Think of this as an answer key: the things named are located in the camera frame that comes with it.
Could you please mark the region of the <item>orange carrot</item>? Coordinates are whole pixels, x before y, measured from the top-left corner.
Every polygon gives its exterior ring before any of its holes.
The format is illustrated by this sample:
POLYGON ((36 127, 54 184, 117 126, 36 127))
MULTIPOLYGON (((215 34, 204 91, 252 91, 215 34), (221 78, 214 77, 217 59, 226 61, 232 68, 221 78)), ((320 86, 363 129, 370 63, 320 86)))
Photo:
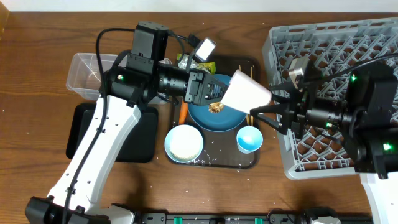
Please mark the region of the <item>orange carrot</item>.
POLYGON ((178 119, 179 125, 185 124, 187 114, 188 114, 188 104, 182 100, 181 107, 180 107, 180 115, 179 115, 179 119, 178 119))

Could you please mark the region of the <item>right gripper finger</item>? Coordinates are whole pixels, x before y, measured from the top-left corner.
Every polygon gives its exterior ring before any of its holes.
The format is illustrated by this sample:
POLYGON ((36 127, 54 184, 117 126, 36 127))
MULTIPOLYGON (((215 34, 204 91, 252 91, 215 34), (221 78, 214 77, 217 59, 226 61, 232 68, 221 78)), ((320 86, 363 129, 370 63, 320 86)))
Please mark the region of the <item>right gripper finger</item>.
POLYGON ((250 110, 250 115, 254 118, 268 124, 279 133, 286 135, 289 128, 289 105, 277 104, 260 106, 250 110), (266 114, 276 114, 280 116, 280 120, 271 119, 266 114))
POLYGON ((272 100, 274 100, 275 102, 278 103, 298 103, 299 102, 299 98, 298 98, 298 91, 294 85, 294 82, 284 82, 278 85, 274 85, 274 86, 270 86, 269 90, 272 92, 272 100), (276 95, 275 93, 273 93, 274 91, 289 91, 289 97, 284 97, 284 96, 280 96, 280 95, 276 95))

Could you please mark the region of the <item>pink and white cup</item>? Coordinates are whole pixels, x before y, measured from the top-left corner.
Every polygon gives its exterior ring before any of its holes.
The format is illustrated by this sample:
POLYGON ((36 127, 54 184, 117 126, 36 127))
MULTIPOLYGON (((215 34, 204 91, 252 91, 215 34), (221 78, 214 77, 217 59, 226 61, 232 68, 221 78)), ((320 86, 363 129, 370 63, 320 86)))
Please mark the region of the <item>pink and white cup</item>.
POLYGON ((221 103, 225 106, 249 114, 251 109, 267 106, 272 93, 260 83, 240 70, 236 70, 229 81, 221 103))

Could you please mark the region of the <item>dark blue plate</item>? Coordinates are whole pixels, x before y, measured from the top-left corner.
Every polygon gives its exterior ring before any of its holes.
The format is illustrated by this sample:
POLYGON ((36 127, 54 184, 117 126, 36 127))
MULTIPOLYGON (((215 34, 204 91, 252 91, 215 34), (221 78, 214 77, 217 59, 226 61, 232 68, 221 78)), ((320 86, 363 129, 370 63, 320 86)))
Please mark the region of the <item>dark blue plate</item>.
POLYGON ((232 130, 246 120, 245 113, 228 106, 224 106, 218 113, 212 113, 210 105, 198 106, 189 104, 188 113, 197 125, 213 132, 232 130))

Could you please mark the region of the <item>brown food scrap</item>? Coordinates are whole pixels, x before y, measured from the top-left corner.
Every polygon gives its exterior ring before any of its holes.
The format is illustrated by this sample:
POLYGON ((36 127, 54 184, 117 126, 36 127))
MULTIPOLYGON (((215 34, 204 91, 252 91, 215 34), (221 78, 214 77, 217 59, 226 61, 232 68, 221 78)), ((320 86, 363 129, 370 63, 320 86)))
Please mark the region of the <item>brown food scrap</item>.
POLYGON ((208 107, 208 110, 210 113, 218 114, 223 110, 223 108, 224 104, 217 102, 217 103, 211 103, 208 107))

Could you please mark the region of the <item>blue and white cup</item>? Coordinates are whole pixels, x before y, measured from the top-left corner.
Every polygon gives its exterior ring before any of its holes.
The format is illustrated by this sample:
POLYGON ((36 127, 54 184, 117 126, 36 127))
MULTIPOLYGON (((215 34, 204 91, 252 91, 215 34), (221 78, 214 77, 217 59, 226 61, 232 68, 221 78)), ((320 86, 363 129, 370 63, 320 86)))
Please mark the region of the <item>blue and white cup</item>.
POLYGON ((236 135, 237 147, 243 154, 249 154, 258 150, 263 143, 263 135, 254 126, 241 128, 236 135))

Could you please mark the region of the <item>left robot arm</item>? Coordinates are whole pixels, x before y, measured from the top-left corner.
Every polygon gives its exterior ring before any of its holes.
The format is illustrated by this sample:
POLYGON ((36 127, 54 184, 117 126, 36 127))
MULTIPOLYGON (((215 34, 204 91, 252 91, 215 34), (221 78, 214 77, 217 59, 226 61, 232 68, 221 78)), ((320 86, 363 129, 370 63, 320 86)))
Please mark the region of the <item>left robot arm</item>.
POLYGON ((30 223, 133 223, 134 212, 113 204, 101 208, 108 175, 147 104, 156 96, 205 106, 221 101, 227 86, 214 75, 164 63, 173 32, 155 22, 133 29, 132 48, 109 70, 101 70, 94 115, 69 166, 46 198, 32 197, 25 209, 30 223))

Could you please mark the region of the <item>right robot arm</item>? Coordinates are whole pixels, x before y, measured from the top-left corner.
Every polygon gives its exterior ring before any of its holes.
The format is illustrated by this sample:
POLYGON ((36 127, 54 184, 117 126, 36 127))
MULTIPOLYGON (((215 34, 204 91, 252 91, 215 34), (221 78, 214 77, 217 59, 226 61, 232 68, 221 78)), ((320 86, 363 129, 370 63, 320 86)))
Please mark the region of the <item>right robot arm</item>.
POLYGON ((270 88, 289 96, 272 95, 274 105, 259 106, 250 114, 281 134, 292 131, 302 137, 306 126, 340 132, 340 144, 368 196, 373 223, 397 223, 397 125, 391 122, 397 78, 379 59, 345 72, 345 98, 319 98, 319 85, 332 76, 323 77, 309 59, 295 59, 289 68, 291 81, 270 88))

